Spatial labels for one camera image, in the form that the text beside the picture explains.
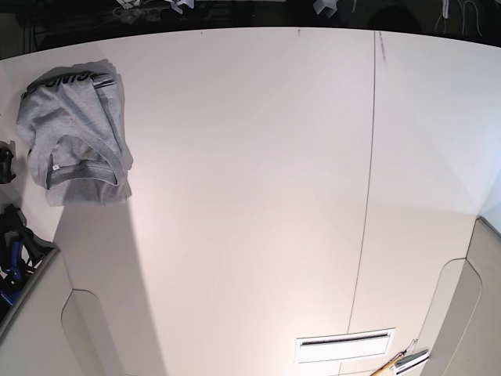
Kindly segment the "wooden handled tool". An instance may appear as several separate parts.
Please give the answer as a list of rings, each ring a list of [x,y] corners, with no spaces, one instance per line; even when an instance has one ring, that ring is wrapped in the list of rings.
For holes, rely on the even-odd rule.
[[[417,340],[413,339],[405,350],[397,353],[392,359],[390,359],[388,362],[386,362],[386,364],[384,364],[382,367],[374,371],[370,376],[381,375],[386,370],[392,368],[399,360],[410,354],[410,352],[414,349],[416,343]]]

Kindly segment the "blue black equipment pile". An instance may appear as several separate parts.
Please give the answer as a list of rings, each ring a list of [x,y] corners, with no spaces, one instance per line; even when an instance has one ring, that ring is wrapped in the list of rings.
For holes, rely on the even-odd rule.
[[[46,257],[56,250],[27,227],[19,208],[1,212],[1,304],[10,309]]]

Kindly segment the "black device at left edge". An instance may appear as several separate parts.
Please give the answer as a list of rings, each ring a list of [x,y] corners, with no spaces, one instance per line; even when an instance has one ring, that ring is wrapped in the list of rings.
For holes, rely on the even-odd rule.
[[[0,154],[0,183],[5,185],[11,183],[16,178],[16,174],[12,168],[15,155],[11,146],[3,141],[1,141]]]

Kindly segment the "grey T-shirt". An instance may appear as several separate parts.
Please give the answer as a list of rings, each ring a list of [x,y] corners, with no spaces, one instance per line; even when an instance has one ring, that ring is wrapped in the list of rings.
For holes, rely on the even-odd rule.
[[[28,171],[49,205],[107,205],[131,196],[124,86],[109,61],[56,67],[30,83],[16,131],[28,147]]]

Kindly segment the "grey flat tool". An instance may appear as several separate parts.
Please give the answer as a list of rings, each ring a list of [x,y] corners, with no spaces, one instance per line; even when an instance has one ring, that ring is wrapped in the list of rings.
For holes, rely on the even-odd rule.
[[[414,368],[424,365],[429,360],[429,351],[427,349],[415,354],[404,356],[397,361],[393,367],[395,375],[405,374]]]

